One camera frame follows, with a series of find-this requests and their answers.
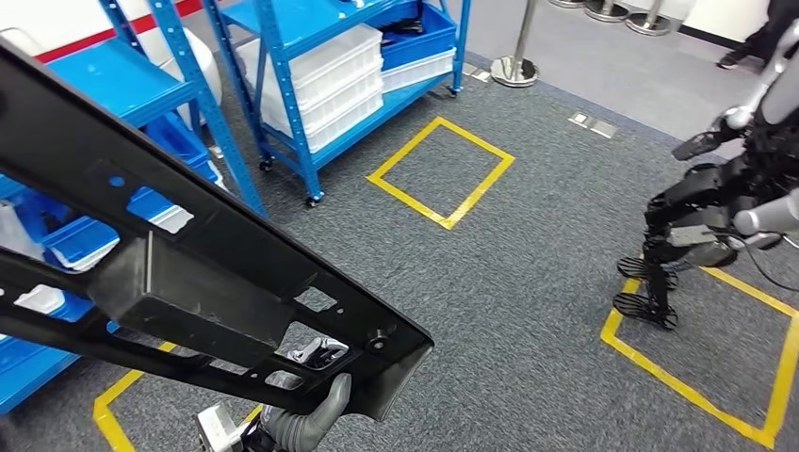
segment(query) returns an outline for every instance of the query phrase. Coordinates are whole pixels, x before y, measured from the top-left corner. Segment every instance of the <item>yellow floor tape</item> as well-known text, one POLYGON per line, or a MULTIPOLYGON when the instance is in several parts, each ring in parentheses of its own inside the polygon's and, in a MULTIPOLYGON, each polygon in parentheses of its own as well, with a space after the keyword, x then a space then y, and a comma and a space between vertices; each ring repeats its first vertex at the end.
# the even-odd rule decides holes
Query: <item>yellow floor tape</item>
POLYGON ((374 172, 367 176, 367 180, 369 180, 372 184, 382 188, 398 200, 405 202, 410 206, 412 209, 416 210, 418 213, 422 214, 423 216, 435 221, 436 223, 443 226, 445 229, 452 229, 455 226, 455 223, 461 220, 461 218, 466 215, 474 204, 480 200, 482 195, 485 194, 486 191, 497 181, 499 176, 502 175, 503 172, 514 162, 514 157, 509 153, 502 151, 500 148, 488 143, 487 141, 483 140, 480 137, 477 137, 467 130, 453 124, 450 121, 445 120, 444 118, 437 116, 433 119, 429 124, 427 124, 418 134, 416 134, 413 138, 410 139, 404 146, 399 148, 399 150, 394 153, 391 157, 388 158, 379 168, 377 168, 374 172), (477 185, 477 188, 472 190, 469 196, 466 197, 465 201, 461 202, 461 205, 455 209, 454 212, 449 217, 444 217, 436 212, 434 212, 430 207, 426 206, 422 202, 419 202, 417 199, 412 197, 411 195, 405 193, 404 191, 400 190, 399 188, 389 184, 383 179, 383 176, 389 170, 394 168, 395 165, 405 156, 407 155, 413 148, 415 148, 424 138, 429 136, 436 127, 442 126, 449 129, 451 132, 471 141, 472 143, 480 146, 484 150, 488 151, 499 157, 500 161, 499 164, 488 173, 485 179, 482 180, 477 185))
MULTIPOLYGON (((175 344, 170 344, 169 342, 165 342, 158 347, 158 349, 162 351, 172 351, 173 348, 175 348, 175 344)), ((124 430, 119 422, 117 422, 117 418, 114 417, 108 405, 123 392, 127 391, 127 389, 141 378, 142 375, 144 375, 144 373, 140 370, 131 370, 116 383, 112 384, 104 393, 94 399, 94 413, 92 415, 94 423, 97 424, 97 427, 103 432, 103 436, 106 437, 106 441, 108 441, 108 444, 111 446, 111 450, 115 452, 135 452, 136 449, 133 447, 127 435, 125 435, 124 430)), ((259 403, 247 414, 242 422, 244 424, 249 423, 263 408, 264 405, 259 403)))
MULTIPOLYGON (((734 278, 718 268, 703 268, 707 273, 719 280, 735 287, 746 295, 775 308, 782 314, 791 318, 791 323, 786 332, 785 344, 776 369, 775 382, 772 389, 769 406, 766 410, 766 419, 762 428, 757 428, 744 422, 743 420, 723 412, 699 394, 694 388, 666 372, 662 367, 652 363, 648 358, 636 351, 633 347, 616 337, 616 332, 621 325, 623 316, 615 309, 611 310, 605 326, 600 334, 603 341, 615 348, 619 353, 626 356, 633 363, 652 374, 655 378, 662 381, 666 386, 675 390, 681 396, 690 400, 694 405, 712 414, 714 417, 734 428, 741 435, 749 438, 770 449, 774 449, 775 438, 785 420, 785 412, 788 408, 788 400, 791 397, 791 385, 793 384, 793 374, 796 371, 796 361, 799 359, 799 313, 791 306, 765 294, 755 287, 734 278)), ((634 294, 638 291, 640 282, 628 279, 625 282, 622 292, 634 294)))

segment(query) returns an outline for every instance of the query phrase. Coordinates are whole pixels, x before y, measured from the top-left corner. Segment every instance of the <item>white wall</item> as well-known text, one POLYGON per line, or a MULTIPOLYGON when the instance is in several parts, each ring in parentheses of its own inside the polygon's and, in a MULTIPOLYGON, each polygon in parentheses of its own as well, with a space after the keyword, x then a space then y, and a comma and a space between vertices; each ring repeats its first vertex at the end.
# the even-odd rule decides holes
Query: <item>white wall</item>
MULTIPOLYGON (((120 4, 129 20, 150 13, 144 0, 120 4)), ((7 28, 48 51, 108 30, 111 22, 97 0, 0 0, 0 30, 7 28)))
POLYGON ((684 24, 743 42, 765 24, 768 3, 768 0, 696 0, 684 24))

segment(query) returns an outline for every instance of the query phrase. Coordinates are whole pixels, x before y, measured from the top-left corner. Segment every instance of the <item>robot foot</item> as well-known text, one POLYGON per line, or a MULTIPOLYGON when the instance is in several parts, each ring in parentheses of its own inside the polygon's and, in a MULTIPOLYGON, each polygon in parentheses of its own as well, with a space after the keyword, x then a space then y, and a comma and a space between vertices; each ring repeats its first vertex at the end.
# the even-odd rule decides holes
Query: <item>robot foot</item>
MULTIPOLYGON (((625 278, 632 278, 635 280, 646 279, 646 267, 644 266, 644 259, 638 257, 625 257, 619 259, 619 262, 616 263, 616 269, 618 269, 619 273, 621 273, 625 278)), ((675 271, 669 270, 666 287, 669 290, 675 290, 677 289, 678 282, 679 277, 677 276, 677 273, 675 271)))
POLYGON ((677 312, 671 307, 661 312, 649 297, 636 294, 618 294, 613 297, 613 307, 626 317, 653 323, 664 330, 677 327, 677 312))

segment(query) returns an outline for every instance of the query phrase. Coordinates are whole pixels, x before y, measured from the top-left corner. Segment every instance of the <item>metal stanchion base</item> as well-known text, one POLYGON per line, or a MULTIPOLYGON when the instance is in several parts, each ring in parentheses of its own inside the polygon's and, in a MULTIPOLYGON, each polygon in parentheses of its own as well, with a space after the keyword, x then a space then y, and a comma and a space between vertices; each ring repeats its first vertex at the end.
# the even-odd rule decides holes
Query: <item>metal stanchion base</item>
POLYGON ((549 0, 549 3, 561 8, 582 8, 585 0, 549 0))
POLYGON ((524 88, 538 80, 538 68, 528 59, 522 60, 519 73, 514 74, 515 61, 512 56, 501 56, 491 63, 491 76, 500 85, 511 88, 524 88))
POLYGON ((646 36, 663 36, 672 31, 672 21, 663 16, 658 16, 652 23, 646 22, 645 12, 630 14, 627 18, 627 27, 646 36))
POLYGON ((622 22, 629 16, 629 9, 621 5, 613 5, 611 12, 602 12, 605 0, 585 0, 585 13, 592 19, 602 22, 622 22))

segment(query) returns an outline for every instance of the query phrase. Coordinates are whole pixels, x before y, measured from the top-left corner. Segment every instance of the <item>gray carpet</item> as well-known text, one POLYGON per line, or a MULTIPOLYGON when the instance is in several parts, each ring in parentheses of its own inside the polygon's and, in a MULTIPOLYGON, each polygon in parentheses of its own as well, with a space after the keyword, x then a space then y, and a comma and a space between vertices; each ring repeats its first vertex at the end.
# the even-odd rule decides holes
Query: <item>gray carpet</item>
MULTIPOLYGON (((254 162, 232 102, 225 110, 254 162)), ((427 328, 437 345, 384 423, 345 417, 320 450, 763 450, 599 338, 623 283, 614 263, 640 247, 645 202, 685 170, 668 153, 674 144, 544 84, 510 90, 469 79, 458 99, 423 98, 325 168, 317 208, 302 205, 302 184, 284 169, 254 171, 275 223, 427 328), (577 109, 619 125, 616 137, 568 122, 577 109), (452 231, 365 178, 439 115, 515 156, 452 231)), ((386 180, 448 215, 493 164, 440 130, 386 180)), ((793 252, 774 250, 764 266, 795 282, 793 252)), ((746 258, 728 272, 799 307, 746 258)), ((759 426, 787 319, 698 270, 681 283, 677 331, 625 321, 620 337, 759 426)), ((90 360, 70 368, 2 421, 7 448, 107 450, 91 401, 121 374, 90 360)), ((252 405, 143 377, 112 409, 137 450, 184 451, 196 445, 190 416, 217 400, 236 415, 252 405)), ((775 450, 799 447, 795 405, 775 450)))

